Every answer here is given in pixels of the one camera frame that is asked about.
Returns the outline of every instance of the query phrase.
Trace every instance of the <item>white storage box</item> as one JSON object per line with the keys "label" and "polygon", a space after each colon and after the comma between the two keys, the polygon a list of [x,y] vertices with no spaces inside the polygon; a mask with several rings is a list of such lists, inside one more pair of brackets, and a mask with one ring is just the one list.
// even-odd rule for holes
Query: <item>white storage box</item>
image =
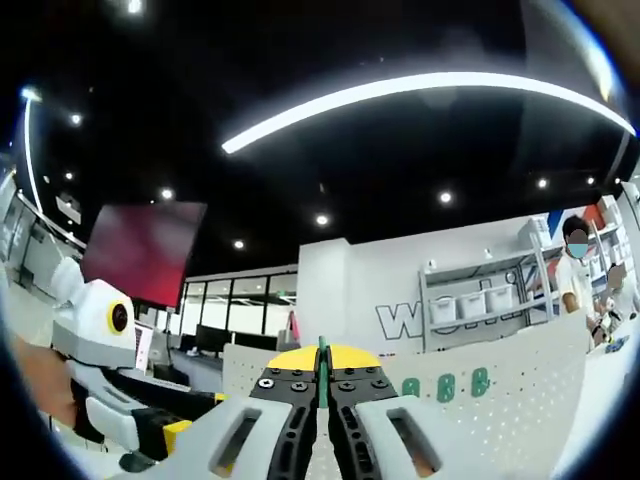
{"label": "white storage box", "polygon": [[591,280],[595,280],[602,275],[602,264],[598,255],[594,255],[589,259],[589,270],[591,271]]}
{"label": "white storage box", "polygon": [[611,247],[611,261],[616,265],[622,263],[622,246],[614,245]]}
{"label": "white storage box", "polygon": [[504,312],[513,307],[513,285],[501,285],[484,291],[487,312]]}
{"label": "white storage box", "polygon": [[525,223],[520,229],[518,232],[518,243],[520,244],[520,248],[523,250],[533,248],[533,244],[531,242],[532,234],[538,239],[541,247],[551,246],[549,225],[547,224],[547,219],[542,215],[529,217],[527,223]]}
{"label": "white storage box", "polygon": [[460,317],[467,319],[487,313],[484,292],[469,293],[458,297]]}
{"label": "white storage box", "polygon": [[447,323],[456,320],[456,302],[453,297],[442,297],[429,302],[431,323]]}

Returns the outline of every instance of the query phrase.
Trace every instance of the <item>metal shelving unit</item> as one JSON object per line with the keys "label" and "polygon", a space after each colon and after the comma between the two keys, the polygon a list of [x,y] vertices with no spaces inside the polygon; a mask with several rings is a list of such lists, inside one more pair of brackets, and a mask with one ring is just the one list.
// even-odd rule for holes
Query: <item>metal shelving unit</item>
{"label": "metal shelving unit", "polygon": [[[452,327],[460,327],[473,323],[479,323],[487,320],[497,319],[506,315],[524,312],[527,315],[527,323],[529,323],[528,311],[531,308],[544,305],[547,318],[553,316],[553,298],[551,294],[551,285],[549,276],[547,275],[546,262],[558,255],[562,247],[553,246],[542,248],[538,239],[532,236],[534,248],[529,250],[521,250],[512,254],[498,256],[490,259],[480,260],[471,265],[464,265],[454,268],[436,269],[430,271],[423,268],[418,272],[420,286],[420,300],[422,305],[422,321],[423,321],[423,338],[422,348],[424,352],[428,351],[428,345],[431,339],[431,332],[434,330],[447,329]],[[542,281],[543,296],[535,300],[527,301],[526,290],[524,285],[524,277],[522,268],[529,265],[537,266]],[[515,287],[519,297],[519,303],[512,308],[500,311],[490,312],[473,318],[458,319],[447,323],[434,324],[431,321],[431,312],[429,310],[429,302],[432,300],[429,295],[429,289],[433,287],[441,287],[444,285],[452,285],[456,283],[468,282],[470,280],[481,280],[500,273],[513,271],[515,273]]]}

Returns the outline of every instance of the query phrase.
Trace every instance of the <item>hand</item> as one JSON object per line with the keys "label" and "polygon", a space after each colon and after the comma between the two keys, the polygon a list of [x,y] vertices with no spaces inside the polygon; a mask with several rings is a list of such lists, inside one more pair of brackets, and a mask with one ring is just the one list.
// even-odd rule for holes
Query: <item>hand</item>
{"label": "hand", "polygon": [[36,406],[73,428],[76,405],[65,362],[50,348],[30,345],[18,338],[12,343],[18,367]]}

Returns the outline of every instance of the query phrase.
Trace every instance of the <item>white wall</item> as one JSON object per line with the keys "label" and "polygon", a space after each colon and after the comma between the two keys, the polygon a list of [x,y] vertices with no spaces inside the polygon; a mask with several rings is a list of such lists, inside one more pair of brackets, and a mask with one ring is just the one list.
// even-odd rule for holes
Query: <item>white wall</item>
{"label": "white wall", "polygon": [[300,247],[296,312],[304,323],[302,345],[317,345],[320,335],[329,343],[345,343],[353,320],[347,317],[351,249],[343,238]]}
{"label": "white wall", "polygon": [[80,258],[80,252],[69,244],[54,239],[46,227],[36,225],[34,228],[44,231],[44,238],[42,243],[33,237],[31,238],[24,266],[33,273],[34,285],[48,295],[53,296],[51,277],[56,267],[64,257]]}
{"label": "white wall", "polygon": [[[567,210],[563,218],[584,210]],[[485,248],[494,256],[518,250],[517,234],[528,218],[359,245],[337,239],[302,246],[296,309],[301,343],[317,344],[318,336],[324,335],[330,343],[348,343],[375,354],[421,351],[418,270],[430,259],[438,268],[469,264],[483,259]],[[554,235],[554,241],[561,241],[561,234]],[[389,335],[395,321],[399,327],[404,322],[405,328],[396,329],[400,338],[388,338],[398,336]],[[524,317],[479,324],[473,330],[461,328],[456,335],[463,343],[493,340],[522,326]],[[445,336],[435,338],[435,348],[451,344]]]}

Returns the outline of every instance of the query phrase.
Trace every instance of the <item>person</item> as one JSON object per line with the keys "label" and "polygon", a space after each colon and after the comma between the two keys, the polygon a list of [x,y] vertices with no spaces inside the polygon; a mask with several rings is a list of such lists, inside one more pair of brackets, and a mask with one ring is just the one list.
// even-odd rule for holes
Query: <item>person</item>
{"label": "person", "polygon": [[627,279],[625,265],[613,263],[607,272],[607,291],[604,305],[611,317],[611,331],[620,324],[636,317],[640,312],[640,294],[634,278]]}
{"label": "person", "polygon": [[572,216],[562,225],[565,248],[556,267],[556,284],[560,295],[560,315],[584,309],[586,326],[593,337],[590,346],[600,344],[605,333],[596,321],[591,288],[591,273],[586,260],[589,248],[589,225],[582,218]]}

